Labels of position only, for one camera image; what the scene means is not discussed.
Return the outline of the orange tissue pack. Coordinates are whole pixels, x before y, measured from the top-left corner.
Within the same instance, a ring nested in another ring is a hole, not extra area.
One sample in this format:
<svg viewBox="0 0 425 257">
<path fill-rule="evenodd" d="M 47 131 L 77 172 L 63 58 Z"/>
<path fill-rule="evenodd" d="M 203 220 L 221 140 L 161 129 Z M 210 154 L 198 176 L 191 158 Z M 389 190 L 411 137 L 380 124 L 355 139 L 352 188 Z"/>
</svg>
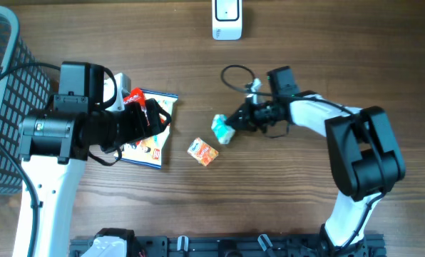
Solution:
<svg viewBox="0 0 425 257">
<path fill-rule="evenodd" d="M 203 166 L 208 166 L 219 156 L 219 152 L 201 138 L 196 138 L 189 146 L 187 152 Z"/>
</svg>

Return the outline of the teal tissue pack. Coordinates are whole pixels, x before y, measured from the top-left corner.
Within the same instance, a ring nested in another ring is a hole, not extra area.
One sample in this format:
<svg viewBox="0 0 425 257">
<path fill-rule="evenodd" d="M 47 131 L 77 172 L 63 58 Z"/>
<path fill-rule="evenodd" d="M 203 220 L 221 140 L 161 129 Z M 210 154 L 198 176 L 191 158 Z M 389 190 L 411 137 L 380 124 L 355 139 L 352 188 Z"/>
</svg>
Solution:
<svg viewBox="0 0 425 257">
<path fill-rule="evenodd" d="M 227 116 L 224 114 L 216 114 L 212 120 L 211 129 L 220 144 L 229 144 L 235 135 L 235 129 L 225 124 Z"/>
</svg>

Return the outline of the red snack bag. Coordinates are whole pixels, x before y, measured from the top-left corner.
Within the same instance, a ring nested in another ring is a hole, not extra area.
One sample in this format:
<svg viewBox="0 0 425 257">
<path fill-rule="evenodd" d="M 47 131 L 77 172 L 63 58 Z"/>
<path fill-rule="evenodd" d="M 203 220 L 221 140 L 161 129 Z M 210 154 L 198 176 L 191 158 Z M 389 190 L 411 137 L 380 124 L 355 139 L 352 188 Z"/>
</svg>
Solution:
<svg viewBox="0 0 425 257">
<path fill-rule="evenodd" d="M 145 95 L 140 88 L 133 89 L 130 95 L 124 98 L 121 133 L 125 143 L 140 141 L 150 136 L 145 101 Z"/>
</svg>

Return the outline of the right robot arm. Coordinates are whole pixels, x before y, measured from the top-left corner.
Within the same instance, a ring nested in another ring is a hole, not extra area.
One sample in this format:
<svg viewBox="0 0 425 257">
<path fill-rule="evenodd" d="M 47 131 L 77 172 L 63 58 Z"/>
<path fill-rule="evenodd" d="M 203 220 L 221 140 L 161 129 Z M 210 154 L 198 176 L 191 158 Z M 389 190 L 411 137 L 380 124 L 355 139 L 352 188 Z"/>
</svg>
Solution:
<svg viewBox="0 0 425 257">
<path fill-rule="evenodd" d="M 326 138 L 339 192 L 331 216 L 322 225 L 318 253 L 352 253 L 364 241 L 364 228 L 378 202 L 406 174 L 386 111 L 378 106 L 348 107 L 313 91 L 300 91 L 289 66 L 268 71 L 267 80 L 268 101 L 260 100 L 264 94 L 253 76 L 239 90 L 247 96 L 244 104 L 225 123 L 236 131 L 266 133 L 268 126 L 286 121 Z"/>
</svg>

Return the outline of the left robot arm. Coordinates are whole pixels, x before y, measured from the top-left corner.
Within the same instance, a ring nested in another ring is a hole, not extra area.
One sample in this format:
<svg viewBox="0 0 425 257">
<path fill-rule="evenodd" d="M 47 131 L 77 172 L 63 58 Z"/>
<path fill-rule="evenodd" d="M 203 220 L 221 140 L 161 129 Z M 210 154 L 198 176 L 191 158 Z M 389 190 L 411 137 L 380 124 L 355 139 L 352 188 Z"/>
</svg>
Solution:
<svg viewBox="0 0 425 257">
<path fill-rule="evenodd" d="M 121 152 L 121 146 L 164 132 L 171 115 L 155 99 L 113 109 L 120 94 L 104 97 L 104 66 L 61 64 L 58 93 L 44 109 L 29 111 L 20 123 L 20 155 L 27 177 L 13 249 L 14 256 L 66 256 L 73 204 L 89 148 Z"/>
</svg>

